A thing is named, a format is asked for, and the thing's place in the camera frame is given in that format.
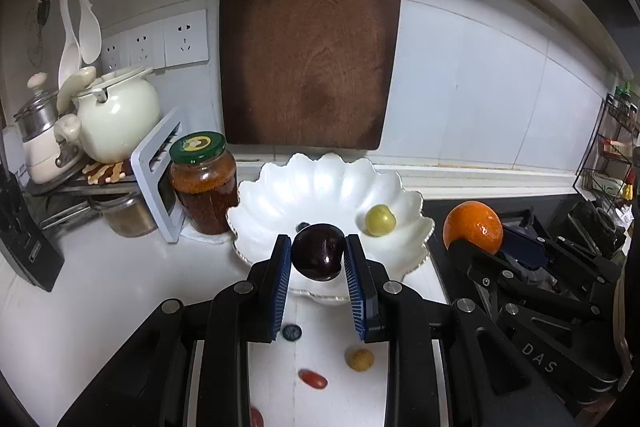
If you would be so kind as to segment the orange tangerine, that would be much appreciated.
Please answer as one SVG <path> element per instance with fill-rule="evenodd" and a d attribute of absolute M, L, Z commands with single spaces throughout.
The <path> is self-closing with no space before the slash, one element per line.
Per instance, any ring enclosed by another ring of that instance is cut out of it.
<path fill-rule="evenodd" d="M 446 248 L 465 239 L 485 253 L 498 253 L 503 241 L 503 226 L 495 210 L 484 202 L 467 200 L 452 208 L 442 226 L 442 241 Z"/>

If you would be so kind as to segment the red cherry tomato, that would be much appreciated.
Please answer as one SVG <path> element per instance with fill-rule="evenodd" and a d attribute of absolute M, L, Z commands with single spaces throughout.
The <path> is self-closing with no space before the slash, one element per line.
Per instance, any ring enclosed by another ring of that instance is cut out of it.
<path fill-rule="evenodd" d="M 264 418 L 257 407 L 250 407 L 250 427 L 264 427 Z"/>
<path fill-rule="evenodd" d="M 317 390 L 326 389 L 326 386 L 328 385 L 326 377 L 311 371 L 310 369 L 299 369 L 298 377 L 304 384 Z"/>

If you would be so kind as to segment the green round fruit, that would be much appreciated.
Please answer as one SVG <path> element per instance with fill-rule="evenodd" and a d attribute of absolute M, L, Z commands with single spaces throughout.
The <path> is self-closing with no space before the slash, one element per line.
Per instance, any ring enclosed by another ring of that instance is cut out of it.
<path fill-rule="evenodd" d="M 364 226 L 369 235 L 382 237 L 396 229 L 397 220 L 390 207 L 378 204 L 369 209 L 364 217 Z"/>

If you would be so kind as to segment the dark plum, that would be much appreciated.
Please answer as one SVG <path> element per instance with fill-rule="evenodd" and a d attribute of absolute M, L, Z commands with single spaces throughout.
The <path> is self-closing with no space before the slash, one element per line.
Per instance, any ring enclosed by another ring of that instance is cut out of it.
<path fill-rule="evenodd" d="M 309 280 L 332 281 L 342 271 L 345 245 L 345 235 L 335 225 L 309 225 L 294 237 L 293 267 Z"/>

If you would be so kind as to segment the dark blueberry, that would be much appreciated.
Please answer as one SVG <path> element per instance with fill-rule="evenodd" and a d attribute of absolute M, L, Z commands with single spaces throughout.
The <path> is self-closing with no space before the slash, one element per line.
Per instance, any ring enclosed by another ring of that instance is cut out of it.
<path fill-rule="evenodd" d="M 299 224 L 296 225 L 296 228 L 295 228 L 296 233 L 299 233 L 299 232 L 305 230 L 306 228 L 309 227 L 309 225 L 310 224 L 308 222 L 299 222 Z"/>
<path fill-rule="evenodd" d="M 285 324 L 281 329 L 282 337 L 288 341 L 297 341 L 303 335 L 302 328 L 297 324 Z"/>

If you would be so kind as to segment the black gas stove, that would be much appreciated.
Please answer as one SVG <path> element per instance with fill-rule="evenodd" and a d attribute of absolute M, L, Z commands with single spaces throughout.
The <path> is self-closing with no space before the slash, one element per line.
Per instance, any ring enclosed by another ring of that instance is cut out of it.
<path fill-rule="evenodd" d="M 468 297 L 478 301 L 480 294 L 476 286 L 450 261 L 442 241 L 445 218 L 458 204 L 456 200 L 448 199 L 424 202 L 423 210 L 436 223 L 436 231 L 428 246 L 446 299 L 454 301 Z M 538 235 L 552 239 L 562 235 L 584 247 L 593 244 L 604 255 L 611 254 L 613 247 L 625 236 L 617 230 L 619 225 L 605 211 L 603 202 L 588 202 L 577 194 L 488 198 L 484 204 L 494 210 L 505 225 L 533 216 L 538 220 L 535 225 Z"/>

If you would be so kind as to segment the yellow-green small fruit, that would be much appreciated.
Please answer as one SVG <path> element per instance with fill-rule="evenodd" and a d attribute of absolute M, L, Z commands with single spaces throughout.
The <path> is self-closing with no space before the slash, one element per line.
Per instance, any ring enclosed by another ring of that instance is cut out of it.
<path fill-rule="evenodd" d="M 351 347 L 345 352 L 345 362 L 354 372 L 367 372 L 375 362 L 374 353 L 367 348 Z"/>

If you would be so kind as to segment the white scalloped fruit bowl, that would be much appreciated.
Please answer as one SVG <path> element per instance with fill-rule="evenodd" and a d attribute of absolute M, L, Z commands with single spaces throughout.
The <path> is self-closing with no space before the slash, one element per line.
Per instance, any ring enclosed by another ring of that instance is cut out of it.
<path fill-rule="evenodd" d="M 247 265 L 268 259 L 277 236 L 295 236 L 302 223 L 327 223 L 358 235 L 366 257 L 382 263 L 395 281 L 430 257 L 435 221 L 422 215 L 422 195 L 406 190 L 397 172 L 379 172 L 366 158 L 347 162 L 333 153 L 319 159 L 297 153 L 283 166 L 267 162 L 255 181 L 240 183 L 238 193 L 228 223 L 235 254 Z M 376 205 L 387 206 L 396 218 L 396 227 L 382 237 L 366 228 L 366 214 Z"/>

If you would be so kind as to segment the steel lidded container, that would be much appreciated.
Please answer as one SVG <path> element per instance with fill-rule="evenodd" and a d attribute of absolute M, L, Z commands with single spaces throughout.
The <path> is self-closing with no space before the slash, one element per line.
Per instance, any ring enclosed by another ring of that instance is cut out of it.
<path fill-rule="evenodd" d="M 119 236 L 132 239 L 157 228 L 148 205 L 139 193 L 96 195 L 89 202 Z"/>

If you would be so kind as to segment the glass jar with green lid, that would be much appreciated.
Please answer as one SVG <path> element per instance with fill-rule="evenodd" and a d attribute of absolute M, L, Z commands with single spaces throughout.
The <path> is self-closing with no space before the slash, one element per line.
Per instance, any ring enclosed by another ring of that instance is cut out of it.
<path fill-rule="evenodd" d="M 227 212 L 239 205 L 236 161 L 219 132 L 197 131 L 171 145 L 170 183 L 198 233 L 229 231 Z"/>

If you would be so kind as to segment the white tablet stand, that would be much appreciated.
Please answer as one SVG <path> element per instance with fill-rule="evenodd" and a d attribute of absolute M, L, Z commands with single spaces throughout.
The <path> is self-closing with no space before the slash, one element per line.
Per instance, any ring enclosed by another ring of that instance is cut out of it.
<path fill-rule="evenodd" d="M 178 242 L 184 221 L 184 211 L 178 202 L 168 209 L 160 195 L 160 184 L 171 163 L 169 150 L 181 135 L 189 130 L 186 110 L 171 109 L 140 142 L 130 157 L 130 164 L 139 190 L 148 205 L 160 235 L 168 244 Z"/>

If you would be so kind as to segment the small white steamer pot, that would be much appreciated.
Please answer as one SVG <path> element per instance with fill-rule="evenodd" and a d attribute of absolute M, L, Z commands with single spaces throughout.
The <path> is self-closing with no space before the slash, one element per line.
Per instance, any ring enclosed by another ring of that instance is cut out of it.
<path fill-rule="evenodd" d="M 37 185 L 47 184 L 72 170 L 82 158 L 77 144 L 58 142 L 55 124 L 58 121 L 56 99 L 58 91 L 44 87 L 48 75 L 37 72 L 27 81 L 30 99 L 14 114 L 20 130 L 26 170 Z"/>

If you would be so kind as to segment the cream ceramic pot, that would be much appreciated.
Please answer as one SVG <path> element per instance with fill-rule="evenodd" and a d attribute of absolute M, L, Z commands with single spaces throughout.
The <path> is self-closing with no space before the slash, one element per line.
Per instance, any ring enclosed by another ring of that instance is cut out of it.
<path fill-rule="evenodd" d="M 79 141 L 102 164 L 129 158 L 162 118 L 160 96 L 149 82 L 152 68 L 101 80 L 73 96 Z"/>

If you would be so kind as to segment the brown wooden cutting board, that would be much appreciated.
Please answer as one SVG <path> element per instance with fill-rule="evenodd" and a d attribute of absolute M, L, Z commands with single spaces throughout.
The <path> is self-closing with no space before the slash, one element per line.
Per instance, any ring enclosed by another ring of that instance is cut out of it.
<path fill-rule="evenodd" d="M 401 0 L 219 0 L 224 132 L 234 144 L 375 150 Z"/>

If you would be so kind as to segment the white rice spoon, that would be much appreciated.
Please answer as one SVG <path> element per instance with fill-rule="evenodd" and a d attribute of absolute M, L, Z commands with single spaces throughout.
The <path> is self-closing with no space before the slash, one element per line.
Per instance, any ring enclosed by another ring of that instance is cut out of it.
<path fill-rule="evenodd" d="M 78 43 L 82 61 L 93 64 L 102 51 L 101 25 L 90 0 L 79 0 L 80 21 Z"/>
<path fill-rule="evenodd" d="M 81 68 L 79 43 L 70 18 L 68 0 L 60 0 L 60 13 L 64 30 L 64 44 L 58 63 L 58 87 L 62 87 L 65 80 Z"/>

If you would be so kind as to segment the white wall socket strip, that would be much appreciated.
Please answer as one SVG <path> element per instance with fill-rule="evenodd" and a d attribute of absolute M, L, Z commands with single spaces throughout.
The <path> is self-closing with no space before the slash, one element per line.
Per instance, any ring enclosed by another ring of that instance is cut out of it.
<path fill-rule="evenodd" d="M 118 32 L 103 41 L 103 72 L 145 66 L 154 70 L 209 60 L 207 12 L 200 9 Z"/>

